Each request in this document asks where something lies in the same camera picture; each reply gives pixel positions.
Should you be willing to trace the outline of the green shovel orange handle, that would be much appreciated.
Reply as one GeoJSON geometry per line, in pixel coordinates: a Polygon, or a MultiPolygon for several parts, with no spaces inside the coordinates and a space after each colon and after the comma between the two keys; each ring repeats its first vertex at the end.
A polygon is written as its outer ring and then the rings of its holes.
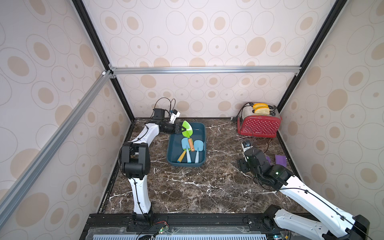
{"type": "Polygon", "coordinates": [[[190,123],[187,122],[187,121],[183,121],[183,123],[182,123],[182,134],[183,134],[184,137],[187,138],[189,146],[190,146],[190,150],[192,152],[194,152],[195,151],[194,142],[193,142],[193,140],[191,138],[191,136],[193,134],[193,128],[190,125],[190,123]]]}

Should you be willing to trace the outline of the light blue shovel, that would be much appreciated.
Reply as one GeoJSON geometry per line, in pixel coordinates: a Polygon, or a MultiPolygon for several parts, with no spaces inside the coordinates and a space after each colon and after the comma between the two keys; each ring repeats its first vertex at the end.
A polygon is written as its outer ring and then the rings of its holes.
{"type": "Polygon", "coordinates": [[[198,164],[200,162],[200,152],[204,150],[204,142],[201,140],[195,140],[194,148],[196,151],[195,164],[198,164]]]}
{"type": "Polygon", "coordinates": [[[190,156],[190,144],[189,144],[188,138],[183,138],[181,143],[182,143],[182,148],[187,151],[186,152],[187,163],[191,163],[192,160],[190,156]]]}

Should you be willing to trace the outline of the teal plastic storage box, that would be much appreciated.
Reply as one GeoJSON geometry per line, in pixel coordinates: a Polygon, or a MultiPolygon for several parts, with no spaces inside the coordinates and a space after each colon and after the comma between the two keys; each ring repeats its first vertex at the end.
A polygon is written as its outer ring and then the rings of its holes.
{"type": "Polygon", "coordinates": [[[167,161],[174,167],[201,167],[206,161],[205,125],[192,122],[176,124],[178,132],[170,135],[167,161]]]}

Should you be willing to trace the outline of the green shovel yellow handle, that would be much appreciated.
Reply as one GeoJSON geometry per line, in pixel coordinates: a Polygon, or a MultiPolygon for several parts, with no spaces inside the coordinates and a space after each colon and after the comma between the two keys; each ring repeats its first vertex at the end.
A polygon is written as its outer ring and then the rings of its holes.
{"type": "Polygon", "coordinates": [[[183,153],[179,156],[179,158],[177,159],[177,162],[178,163],[181,163],[182,160],[184,159],[185,155],[186,155],[186,150],[183,151],[183,153]]]}

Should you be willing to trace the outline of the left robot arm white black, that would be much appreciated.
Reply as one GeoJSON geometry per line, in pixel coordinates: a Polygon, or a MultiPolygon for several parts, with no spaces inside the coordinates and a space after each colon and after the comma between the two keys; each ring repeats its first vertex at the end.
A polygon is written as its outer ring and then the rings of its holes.
{"type": "Polygon", "coordinates": [[[175,123],[180,116],[177,110],[154,109],[150,121],[132,141],[124,143],[119,152],[120,170],[129,179],[134,199],[134,219],[147,225],[153,224],[152,204],[148,193],[148,174],[151,169],[149,147],[159,133],[175,134],[181,131],[175,123]]]}

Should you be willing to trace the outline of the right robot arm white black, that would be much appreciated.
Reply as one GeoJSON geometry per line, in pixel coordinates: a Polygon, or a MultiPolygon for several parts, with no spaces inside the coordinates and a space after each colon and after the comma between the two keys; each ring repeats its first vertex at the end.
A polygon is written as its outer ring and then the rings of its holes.
{"type": "Polygon", "coordinates": [[[261,187],[271,187],[296,201],[315,220],[310,220],[287,210],[270,205],[263,214],[264,228],[276,227],[298,233],[311,240],[368,240],[370,221],[362,215],[352,214],[336,207],[304,184],[293,172],[282,165],[272,165],[262,150],[249,141],[242,143],[243,159],[239,166],[243,173],[252,173],[254,182],[261,187]]]}

